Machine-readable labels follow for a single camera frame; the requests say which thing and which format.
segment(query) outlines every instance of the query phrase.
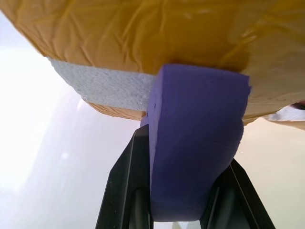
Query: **white foam strip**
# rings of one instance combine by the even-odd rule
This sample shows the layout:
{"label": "white foam strip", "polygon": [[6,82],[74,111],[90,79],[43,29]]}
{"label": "white foam strip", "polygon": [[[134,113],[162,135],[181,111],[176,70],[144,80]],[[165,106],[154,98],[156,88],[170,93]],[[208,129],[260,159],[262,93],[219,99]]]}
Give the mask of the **white foam strip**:
{"label": "white foam strip", "polygon": [[270,114],[269,121],[305,121],[305,111],[296,109],[292,106],[284,107],[275,114]]}
{"label": "white foam strip", "polygon": [[154,75],[49,60],[57,73],[86,102],[146,111]]}

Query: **wrinkled packing tape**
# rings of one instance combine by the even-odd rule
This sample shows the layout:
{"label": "wrinkled packing tape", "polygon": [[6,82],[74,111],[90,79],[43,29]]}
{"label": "wrinkled packing tape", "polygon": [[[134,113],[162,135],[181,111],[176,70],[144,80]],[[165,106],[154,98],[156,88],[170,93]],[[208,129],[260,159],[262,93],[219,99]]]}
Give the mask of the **wrinkled packing tape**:
{"label": "wrinkled packing tape", "polygon": [[[305,99],[303,0],[0,0],[0,9],[56,61],[150,75],[185,63],[249,75],[245,123]],[[136,120],[145,112],[89,104]]]}

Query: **styrofoam layer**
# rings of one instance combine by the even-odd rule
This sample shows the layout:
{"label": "styrofoam layer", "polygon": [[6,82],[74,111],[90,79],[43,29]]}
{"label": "styrofoam layer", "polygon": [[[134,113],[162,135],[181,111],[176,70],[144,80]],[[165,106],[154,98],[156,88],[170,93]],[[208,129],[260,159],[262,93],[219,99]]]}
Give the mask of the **styrofoam layer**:
{"label": "styrofoam layer", "polygon": [[57,73],[86,102],[146,111],[154,75],[49,60]]}
{"label": "styrofoam layer", "polygon": [[305,121],[305,111],[298,110],[292,106],[284,107],[275,114],[270,114],[267,117],[269,121]]}

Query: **white background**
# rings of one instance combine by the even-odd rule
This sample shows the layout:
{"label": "white background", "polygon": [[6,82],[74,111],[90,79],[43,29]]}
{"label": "white background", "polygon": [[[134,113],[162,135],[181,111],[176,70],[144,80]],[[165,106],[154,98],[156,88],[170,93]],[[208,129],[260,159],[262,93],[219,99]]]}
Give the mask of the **white background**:
{"label": "white background", "polygon": [[[139,122],[89,107],[1,13],[0,105],[0,228],[94,229],[108,173]],[[276,228],[305,228],[305,132],[258,120],[236,158]]]}

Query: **purple foam pad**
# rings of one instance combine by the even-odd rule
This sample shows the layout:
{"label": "purple foam pad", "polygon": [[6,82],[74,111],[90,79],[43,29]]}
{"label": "purple foam pad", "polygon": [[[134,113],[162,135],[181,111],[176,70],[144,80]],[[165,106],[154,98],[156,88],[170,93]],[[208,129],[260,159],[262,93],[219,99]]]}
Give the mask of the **purple foam pad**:
{"label": "purple foam pad", "polygon": [[195,221],[243,135],[249,78],[167,64],[148,102],[154,221]]}

